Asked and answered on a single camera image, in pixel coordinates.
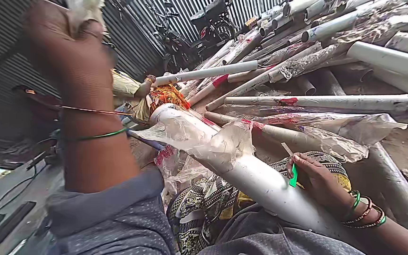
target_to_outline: corrugated metal wall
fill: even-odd
[[[22,17],[35,0],[0,0],[0,151],[27,136],[30,127],[28,109],[20,104],[20,98],[11,91],[24,84],[33,89],[59,96],[54,87],[37,73],[25,57],[18,54],[14,44],[22,31]],[[154,36],[153,17],[146,7],[147,0],[106,0],[103,15],[119,55],[118,68],[133,78],[141,80],[144,72],[162,59],[163,46]],[[165,12],[162,0],[150,0],[161,13]],[[190,17],[210,0],[171,0],[180,14],[173,19],[172,28],[194,41],[198,38]],[[271,8],[278,0],[234,0],[229,12],[234,23],[241,26],[254,14]]]
[[[159,11],[164,14],[166,12],[163,6],[163,0],[127,0],[128,10],[136,16],[137,20],[142,22],[146,29],[153,32],[154,22],[150,10],[147,9],[146,3],[150,2]],[[170,0],[174,4],[175,10],[180,14],[177,18],[171,19],[171,27],[173,30],[181,33],[191,42],[199,38],[199,32],[196,27],[191,24],[190,17],[198,10],[203,9],[212,0]],[[233,5],[229,8],[231,19],[236,26],[242,27],[243,23],[253,17],[260,15],[264,11],[272,8],[280,0],[233,0]]]

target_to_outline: motorcycle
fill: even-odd
[[[170,10],[174,5],[165,1],[166,14],[164,15],[158,13],[150,2],[146,5],[154,17],[156,27],[154,37],[165,46],[164,70],[171,73],[177,73],[180,69],[186,68],[193,70],[202,60],[196,49],[191,46],[191,42],[170,28],[170,19],[179,16],[178,13]]]
[[[234,24],[228,13],[231,5],[232,0],[214,0],[190,17],[191,23],[201,31],[199,40],[192,46],[204,60],[235,38]]]

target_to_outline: dirt ground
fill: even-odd
[[[339,66],[331,69],[333,74],[336,76],[337,80],[341,84],[341,87],[348,95],[356,94],[403,94],[404,91],[399,90],[390,84],[384,83],[372,78],[368,75],[364,76],[363,82],[361,81],[362,76],[365,74],[363,70],[356,70],[357,68],[349,66]],[[240,84],[226,84],[222,87],[217,88],[211,95],[207,96],[200,102],[198,102],[193,109],[199,113],[205,112],[205,105],[219,96],[225,94],[226,92],[232,90]],[[291,91],[290,95],[300,95],[295,88],[288,86],[288,84],[273,84],[270,85],[272,88],[278,90],[287,90]],[[265,147],[266,143],[271,141],[266,141],[262,137],[257,137],[256,134],[253,134],[253,144],[256,146],[256,143],[261,143]],[[405,175],[408,181],[408,128],[405,130],[395,129],[393,130],[386,138],[382,141],[383,146],[392,157],[398,168],[401,170],[403,175]],[[261,160],[266,163],[275,162],[276,160],[286,157],[286,154],[281,153],[281,155],[272,154],[267,151],[258,151],[262,156]]]

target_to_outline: bangle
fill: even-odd
[[[383,212],[383,210],[380,207],[373,205],[373,208],[377,212],[380,212],[380,217],[376,221],[374,221],[373,223],[366,224],[366,225],[363,225],[363,226],[350,226],[350,225],[345,225],[345,226],[349,227],[349,228],[370,228],[370,227],[379,227],[379,226],[381,226],[383,223],[385,223],[387,221],[387,217],[385,216],[385,213]]]
[[[344,219],[352,216],[352,214],[355,211],[355,208],[357,208],[358,204],[360,203],[360,192],[359,191],[349,191],[349,194],[352,196],[355,195],[355,203],[352,206],[352,209],[344,216]]]
[[[86,140],[92,140],[92,139],[96,139],[96,138],[103,138],[103,137],[108,137],[108,136],[114,136],[117,134],[120,134],[122,132],[125,132],[127,130],[127,128],[123,128],[119,131],[116,132],[112,132],[112,133],[108,133],[108,134],[104,134],[104,135],[98,135],[98,136],[84,136],[84,137],[78,137],[75,139],[67,139],[66,141],[68,142],[80,142],[80,141],[86,141]]]
[[[341,222],[341,223],[343,223],[344,225],[348,225],[348,224],[352,224],[352,223],[355,223],[355,222],[358,222],[358,221],[360,221],[360,220],[362,220],[366,215],[368,215],[368,213],[371,211],[371,208],[373,207],[373,202],[372,202],[372,200],[369,198],[369,197],[367,197],[367,196],[365,196],[365,195],[361,195],[360,197],[364,197],[364,198],[366,198],[367,200],[368,200],[368,207],[366,208],[366,210],[363,212],[363,214],[362,215],[360,215],[358,218],[356,218],[355,220],[353,220],[353,221],[345,221],[345,222]]]

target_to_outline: pile of pipes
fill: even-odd
[[[346,95],[331,70],[354,63],[363,66],[363,74],[368,72],[404,94]],[[385,191],[376,203],[387,206],[389,216],[408,228],[408,184],[379,143],[392,129],[406,129],[408,125],[408,0],[286,2],[263,13],[257,27],[226,43],[197,70],[159,77],[156,84],[174,82],[186,82],[180,92],[192,106],[214,93],[218,86],[235,89],[207,103],[204,118],[195,112],[179,114],[166,110],[168,113],[164,114],[174,117],[174,121],[164,116],[164,124],[155,125],[156,130],[150,133],[159,132],[162,138],[146,134],[144,138],[174,143],[270,211],[285,214],[277,202],[288,201],[292,195],[301,197],[300,194],[286,195],[284,190],[271,187],[265,177],[259,177],[265,183],[256,185],[267,185],[278,192],[274,193],[276,200],[269,200],[269,195],[259,191],[263,188],[251,185],[252,179],[244,179],[250,175],[248,172],[264,169],[265,164],[251,156],[232,160],[214,144],[189,144],[192,140],[218,142],[212,136],[222,132],[232,139],[235,135],[231,132],[239,132],[238,129],[220,130],[215,123],[234,125],[242,119],[270,139],[285,142],[294,152],[324,151],[341,162],[351,163],[346,165],[349,172],[354,168],[359,174],[369,175],[377,190]],[[250,93],[264,84],[280,87],[291,82],[301,94]],[[172,135],[190,126],[203,132]],[[187,139],[178,143],[183,137]],[[212,153],[203,148],[212,148]],[[365,163],[363,170],[357,165],[359,161]],[[238,170],[228,170],[228,162]],[[253,169],[242,170],[241,166]],[[310,202],[304,198],[300,201],[304,203],[302,209],[308,212]],[[302,220],[289,213],[286,214],[293,220]]]

